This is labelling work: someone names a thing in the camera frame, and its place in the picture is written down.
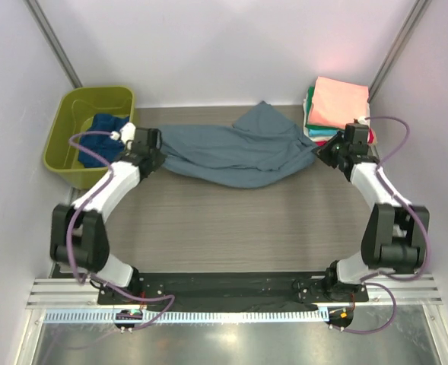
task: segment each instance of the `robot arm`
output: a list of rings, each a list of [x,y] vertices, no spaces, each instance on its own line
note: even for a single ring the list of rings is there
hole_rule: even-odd
[[[361,250],[327,268],[322,286],[328,292],[360,290],[361,279],[378,269],[413,274],[425,259],[426,243],[418,223],[396,198],[415,211],[425,228],[428,227],[428,210],[412,205],[402,197],[384,175],[383,168],[377,168],[379,161],[368,154],[368,133],[366,125],[348,124],[344,132],[338,132],[314,151],[325,164],[338,167],[344,173],[361,192],[371,210]]]
[[[136,128],[127,123],[120,133],[114,132],[111,137],[120,139],[126,149],[90,191],[71,205],[56,206],[52,214],[50,255],[55,262],[68,263],[68,223],[82,204],[110,179],[108,185],[83,207],[75,222],[71,237],[75,261],[78,267],[96,273],[100,280],[138,296],[141,292],[139,273],[110,253],[105,222],[122,198],[163,164],[165,156],[159,151],[158,129]]]

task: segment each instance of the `white wall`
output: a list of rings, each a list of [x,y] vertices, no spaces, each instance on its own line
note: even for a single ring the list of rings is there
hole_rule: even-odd
[[[448,0],[431,2],[371,105],[411,125],[411,139],[386,166],[401,192],[430,209],[431,270],[448,308]],[[394,122],[375,122],[382,155],[403,136]]]
[[[86,85],[139,106],[301,103],[318,75],[369,85],[414,0],[40,0]]]
[[[35,277],[50,268],[50,214],[68,186],[41,162],[71,89],[25,4],[0,0],[0,364],[12,364]]]

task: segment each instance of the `purple cable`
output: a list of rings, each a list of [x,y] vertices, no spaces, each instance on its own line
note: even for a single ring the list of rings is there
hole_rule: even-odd
[[[78,209],[75,211],[75,213],[73,214],[73,216],[71,217],[70,222],[68,223],[68,229],[66,232],[66,249],[67,249],[67,253],[68,253],[68,262],[70,264],[70,268],[71,271],[73,273],[74,278],[77,280],[77,282],[79,284],[84,284],[84,282],[87,280],[87,275],[83,275],[80,276],[78,273],[78,267],[77,267],[77,262],[75,260],[75,254],[73,253],[73,241],[72,241],[72,234],[73,234],[73,230],[75,228],[75,222],[78,218],[78,216],[80,215],[80,213],[84,210],[84,208],[88,205],[88,203],[90,203],[92,201],[92,199],[94,199],[102,190],[104,190],[106,188],[107,185],[109,185],[109,183],[113,180],[114,177],[114,170],[113,168],[110,166],[110,162],[108,160],[106,160],[105,158],[103,158],[102,156],[100,156],[99,154],[93,152],[92,150],[78,144],[75,142],[76,138],[81,137],[82,135],[111,135],[110,132],[102,132],[102,131],[89,131],[89,132],[82,132],[82,133],[77,133],[76,135],[73,135],[70,137],[70,139],[68,140],[68,143],[74,147],[77,148],[79,151],[82,151],[86,154],[88,154],[89,156],[93,157],[94,159],[100,161],[101,163],[103,163],[104,165],[106,165],[110,171],[110,175],[109,178],[102,184],[100,185],[100,187],[98,189],[96,189],[87,199],[85,199],[85,201],[83,203],[81,203],[80,207],[78,207]],[[102,279],[98,278],[96,275],[91,275],[91,277],[94,280],[97,280],[99,282],[103,282]],[[114,291],[116,291],[117,293],[123,295],[124,297],[130,299],[130,300],[136,300],[138,302],[143,302],[143,303],[155,303],[155,302],[160,302],[162,300],[170,300],[170,302],[164,307],[163,310],[161,310],[156,316],[154,316],[154,318],[150,319],[149,321],[147,321],[146,323],[142,323],[140,325],[137,325],[133,328],[133,331],[137,331],[139,329],[145,329],[148,326],[152,325],[153,323],[155,323],[159,318],[161,318],[161,316],[167,312],[170,307],[173,305],[174,301],[175,301],[175,296],[170,294],[170,295],[165,295],[162,297],[158,297],[158,298],[142,298],[142,297],[135,297],[129,293],[126,293],[123,289],[121,289],[120,287],[117,287],[116,285],[113,285],[109,282],[104,283],[107,287],[110,287],[111,289],[113,289]],[[104,335],[101,335],[99,338],[97,338],[95,341],[92,341],[90,344],[87,345],[83,345],[83,346],[63,346],[64,349],[66,350],[84,350],[87,349],[91,346],[93,346],[94,344],[98,343],[99,341],[113,335],[114,333],[119,332],[118,330],[114,330],[111,332],[107,332]],[[43,361],[41,362],[42,365],[44,365],[48,358],[49,355],[52,352],[52,349],[54,347],[54,344],[58,341],[58,337],[59,337],[59,333],[56,333],[52,343],[50,344],[50,346],[48,347],[48,350],[46,351],[45,356],[43,357]]]
[[[384,323],[383,325],[381,325],[380,327],[378,327],[376,329],[370,329],[370,330],[364,331],[364,330],[360,330],[360,329],[344,328],[343,329],[344,332],[353,333],[355,335],[372,335],[373,333],[377,333],[377,332],[382,331],[385,328],[389,327],[391,325],[391,323],[394,321],[394,319],[396,318],[396,309],[398,307],[398,304],[396,303],[396,299],[395,299],[394,295],[392,294],[392,291],[388,287],[385,287],[384,285],[378,284],[378,283],[366,283],[366,286],[367,285],[373,285],[375,287],[380,287],[380,288],[384,289],[389,294],[389,296],[391,297],[391,301],[392,301],[392,315],[388,319],[388,322]],[[334,325],[333,328],[341,330],[341,328],[338,327],[337,325]]]
[[[409,124],[407,122],[405,122],[404,120],[402,120],[400,118],[396,118],[394,116],[369,116],[366,119],[369,119],[369,120],[373,120],[373,119],[391,119],[391,120],[395,120],[397,122],[400,122],[406,128],[405,137],[402,139],[401,143],[399,143],[391,152],[389,152],[386,155],[386,157],[384,157],[377,164],[377,167],[376,167],[376,177],[379,180],[380,184],[383,186],[383,188],[411,215],[411,217],[413,218],[415,223],[420,227],[421,234],[423,235],[423,238],[424,238],[424,241],[425,241],[425,257],[424,257],[423,263],[421,264],[420,268],[416,271],[416,273],[413,274],[412,276],[407,277],[407,278],[402,278],[402,277],[399,277],[399,276],[395,276],[395,275],[389,274],[387,272],[378,271],[378,272],[374,272],[372,274],[364,276],[363,278],[361,278],[361,282],[364,282],[364,281],[369,280],[371,278],[375,278],[377,275],[384,275],[384,276],[387,276],[388,278],[396,280],[396,281],[414,281],[414,280],[419,279],[423,275],[424,271],[426,270],[426,267],[428,266],[428,263],[430,262],[430,252],[431,252],[430,237],[428,236],[427,229],[423,225],[423,222],[421,221],[419,216],[415,213],[415,211],[413,211],[413,209],[411,209],[411,207],[408,205],[407,202],[405,202],[402,198],[398,197],[394,193],[394,191],[391,189],[389,184],[385,181],[385,179],[380,174],[381,167],[383,167],[383,165],[387,162],[387,160],[389,160],[392,156],[394,156],[396,154],[396,152],[398,152],[405,145],[406,141],[408,140],[409,134],[410,134]],[[386,322],[384,325],[381,325],[379,328],[376,328],[376,329],[363,331],[363,330],[357,330],[357,329],[346,329],[346,328],[344,328],[344,332],[354,333],[356,335],[371,335],[373,333],[377,333],[379,331],[382,331],[385,328],[387,328],[388,326],[390,326],[392,321],[396,317],[397,304],[396,304],[396,299],[395,299],[392,291],[389,288],[387,288],[384,285],[382,285],[382,284],[378,284],[378,283],[365,283],[365,284],[366,285],[374,285],[376,287],[381,287],[382,289],[384,289],[388,293],[388,295],[391,297],[391,301],[392,301],[392,315],[391,315],[391,318],[389,318],[388,322]],[[340,327],[337,327],[336,325],[334,325],[333,327],[335,329],[339,329],[340,330]]]
[[[383,167],[383,165],[392,157],[396,154],[396,152],[398,152],[406,143],[406,141],[409,138],[409,134],[410,134],[410,128],[409,128],[409,124],[407,122],[405,122],[404,120],[400,119],[400,118],[396,118],[394,116],[370,116],[367,117],[366,119],[369,120],[373,120],[373,119],[391,119],[391,120],[395,120],[397,122],[400,122],[401,124],[404,125],[405,129],[406,129],[406,133],[405,133],[405,137],[402,139],[401,143],[399,143],[396,148],[394,148],[391,152],[389,152],[386,157],[384,157],[377,165],[376,167],[376,177],[379,180],[379,182],[381,183],[381,185],[383,186],[383,188],[391,195],[394,197],[394,199],[408,212],[408,214],[413,218],[413,220],[415,221],[415,223],[418,225],[418,227],[420,228],[421,231],[421,235],[423,236],[424,242],[425,242],[425,256],[424,256],[424,261],[421,264],[420,268],[416,271],[415,274],[413,274],[412,276],[409,276],[407,278],[401,278],[399,276],[395,276],[386,272],[379,272],[378,274],[381,275],[385,275],[388,278],[391,278],[393,280],[397,280],[397,281],[414,281],[419,279],[424,271],[426,270],[426,267],[428,266],[429,262],[430,262],[430,252],[431,252],[431,241],[430,241],[430,237],[428,236],[428,232],[427,229],[425,228],[425,226],[423,225],[423,222],[421,221],[421,219],[419,218],[419,216],[415,213],[415,211],[413,209],[411,209],[411,207],[409,206],[408,203],[406,203],[402,198],[398,197],[395,195],[394,191],[391,189],[391,187],[389,186],[389,184],[384,180],[384,178],[381,176],[381,174],[379,173],[379,170],[381,167]]]
[[[111,135],[111,133],[110,132],[102,132],[102,131],[82,132],[82,133],[77,133],[76,135],[71,136],[70,139],[68,140],[68,143],[72,147],[77,148],[79,151],[82,151],[82,152],[88,154],[89,156],[93,157],[95,160],[103,163],[104,165],[106,165],[109,168],[109,171],[110,171],[109,178],[97,190],[95,190],[83,203],[81,203],[80,207],[78,207],[78,209],[75,211],[75,213],[71,217],[70,222],[68,223],[68,229],[66,230],[66,251],[68,253],[68,262],[70,264],[71,271],[73,272],[73,277],[77,280],[77,282],[79,284],[83,284],[85,282],[85,280],[87,279],[87,275],[84,275],[82,277],[79,275],[78,268],[77,268],[77,262],[75,260],[75,255],[73,253],[73,241],[71,239],[71,236],[72,236],[73,230],[75,228],[75,222],[76,222],[78,216],[80,215],[80,213],[88,205],[88,203],[90,203],[93,198],[95,198],[102,190],[104,190],[105,187],[107,185],[109,185],[109,183],[114,178],[114,170],[110,166],[110,162],[108,160],[106,160],[99,154],[96,154],[92,150],[89,150],[88,148],[75,142],[75,139],[78,137],[81,137],[82,135]]]

